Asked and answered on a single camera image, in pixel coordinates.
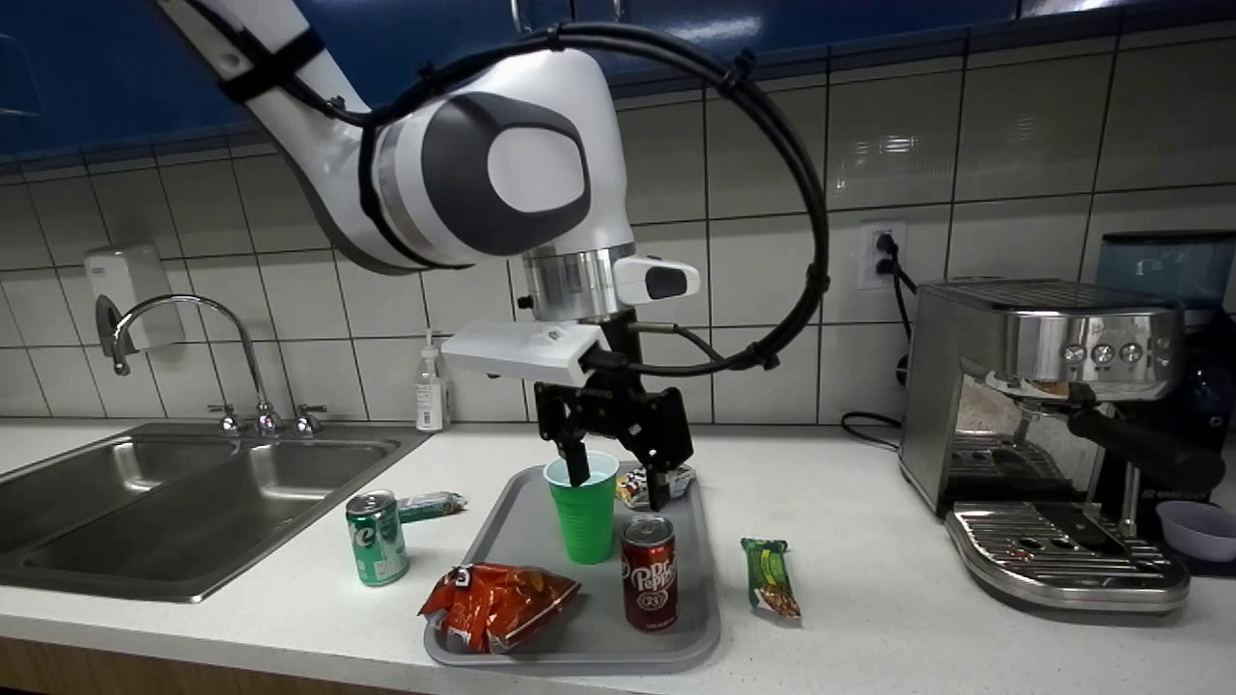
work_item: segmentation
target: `metal tray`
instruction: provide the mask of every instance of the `metal tray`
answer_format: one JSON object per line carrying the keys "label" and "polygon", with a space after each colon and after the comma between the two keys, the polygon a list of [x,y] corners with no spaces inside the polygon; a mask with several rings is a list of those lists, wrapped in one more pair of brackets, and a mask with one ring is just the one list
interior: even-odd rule
{"label": "metal tray", "polygon": [[660,509],[676,528],[679,622],[642,634],[622,611],[622,557],[606,563],[573,563],[562,549],[553,499],[540,468],[516,474],[495,500],[487,523],[465,563],[527,563],[567,573],[581,593],[564,615],[528,634],[512,653],[449,653],[440,634],[425,624],[425,647],[449,666],[519,666],[519,671],[689,671],[710,656],[722,635],[714,557],[705,519],[705,492]]}

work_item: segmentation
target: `countertop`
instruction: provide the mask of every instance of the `countertop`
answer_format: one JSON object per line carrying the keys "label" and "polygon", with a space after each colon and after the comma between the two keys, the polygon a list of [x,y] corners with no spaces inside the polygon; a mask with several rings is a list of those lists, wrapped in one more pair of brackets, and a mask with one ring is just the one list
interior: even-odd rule
{"label": "countertop", "polygon": [[[0,425],[0,472],[116,425]],[[200,607],[0,585],[0,634],[397,689],[1231,689],[1236,580],[1194,580],[1173,622],[1095,624],[980,593],[898,451],[826,432],[700,432],[722,643],[683,675],[495,675],[436,666],[419,607],[481,534],[501,483],[553,447],[534,429],[451,429],[367,488],[465,488],[465,517],[409,523],[415,572],[361,585],[342,509]],[[742,534],[794,544],[803,630],[749,615]]]}

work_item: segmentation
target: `stainless steel sink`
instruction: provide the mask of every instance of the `stainless steel sink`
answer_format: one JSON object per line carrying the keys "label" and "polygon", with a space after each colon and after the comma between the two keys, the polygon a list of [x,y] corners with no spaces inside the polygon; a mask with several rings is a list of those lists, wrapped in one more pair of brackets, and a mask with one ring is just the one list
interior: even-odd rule
{"label": "stainless steel sink", "polygon": [[200,603],[419,445],[142,425],[0,483],[0,582]]}

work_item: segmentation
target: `green cup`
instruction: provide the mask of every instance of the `green cup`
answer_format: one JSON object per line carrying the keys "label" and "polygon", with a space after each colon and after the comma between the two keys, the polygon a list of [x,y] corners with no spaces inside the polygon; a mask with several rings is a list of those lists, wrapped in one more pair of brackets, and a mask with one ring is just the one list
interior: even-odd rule
{"label": "green cup", "polygon": [[613,552],[613,478],[619,460],[589,455],[589,483],[573,486],[567,463],[546,468],[555,528],[576,563],[603,563]]}

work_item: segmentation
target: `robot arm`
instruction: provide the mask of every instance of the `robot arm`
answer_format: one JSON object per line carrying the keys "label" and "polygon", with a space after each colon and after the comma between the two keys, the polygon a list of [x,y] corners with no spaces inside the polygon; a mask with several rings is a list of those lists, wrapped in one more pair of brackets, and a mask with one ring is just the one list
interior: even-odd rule
{"label": "robot arm", "polygon": [[[777,368],[826,288],[826,203],[808,149],[737,60],[634,25],[528,29],[521,44],[467,53],[394,102],[367,106],[294,0],[158,0],[222,74],[222,87],[294,159],[326,232],[361,267],[415,272],[527,256],[540,324],[456,333],[445,353],[537,382],[540,437],[555,440],[573,483],[589,478],[581,437],[622,440],[658,474],[692,455],[676,388],[644,393],[642,375]],[[676,65],[729,95],[790,163],[814,236],[794,312],[737,353],[696,368],[642,362],[637,306],[689,295],[700,272],[634,256],[628,163],[603,69],[582,50],[622,50]]]}

